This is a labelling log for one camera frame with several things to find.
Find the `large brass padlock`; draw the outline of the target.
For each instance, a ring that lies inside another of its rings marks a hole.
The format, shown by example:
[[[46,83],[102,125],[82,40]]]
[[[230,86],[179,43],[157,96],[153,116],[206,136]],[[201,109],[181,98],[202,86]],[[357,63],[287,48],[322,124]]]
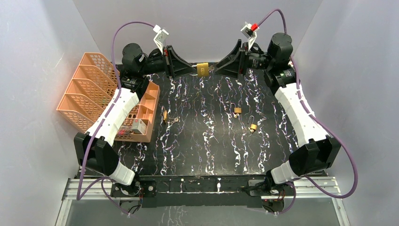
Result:
[[[161,116],[162,116],[162,123],[167,124],[168,123],[168,110],[164,106],[162,107]]]

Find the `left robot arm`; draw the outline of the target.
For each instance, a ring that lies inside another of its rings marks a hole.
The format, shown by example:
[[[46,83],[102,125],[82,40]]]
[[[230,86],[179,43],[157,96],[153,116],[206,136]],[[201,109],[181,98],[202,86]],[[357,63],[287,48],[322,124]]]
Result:
[[[79,165],[89,168],[122,185],[129,196],[140,192],[136,173],[120,162],[112,148],[114,139],[131,110],[139,104],[149,86],[147,76],[165,73],[177,78],[194,73],[195,69],[174,51],[171,45],[154,49],[146,55],[136,43],[122,50],[122,63],[117,65],[120,87],[97,121],[85,132],[74,137]]]

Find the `medium brass padlock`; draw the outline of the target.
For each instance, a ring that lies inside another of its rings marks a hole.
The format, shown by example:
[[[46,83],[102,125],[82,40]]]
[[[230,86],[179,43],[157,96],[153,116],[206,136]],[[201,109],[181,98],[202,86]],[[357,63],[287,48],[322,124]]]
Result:
[[[192,68],[196,69],[198,77],[208,77],[209,76],[209,64],[208,63],[197,63],[193,65]]]

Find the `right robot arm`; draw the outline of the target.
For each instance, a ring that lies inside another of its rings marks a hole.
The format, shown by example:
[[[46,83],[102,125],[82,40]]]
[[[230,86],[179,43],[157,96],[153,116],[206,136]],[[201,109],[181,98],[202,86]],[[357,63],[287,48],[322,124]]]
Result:
[[[314,113],[297,83],[292,51],[292,38],[279,32],[272,36],[266,51],[256,43],[250,46],[238,40],[234,49],[216,64],[216,73],[235,79],[248,69],[263,70],[267,87],[283,107],[297,136],[299,148],[286,162],[268,170],[263,182],[249,185],[249,191],[277,195],[289,181],[330,168],[341,148],[337,139],[313,119]]]

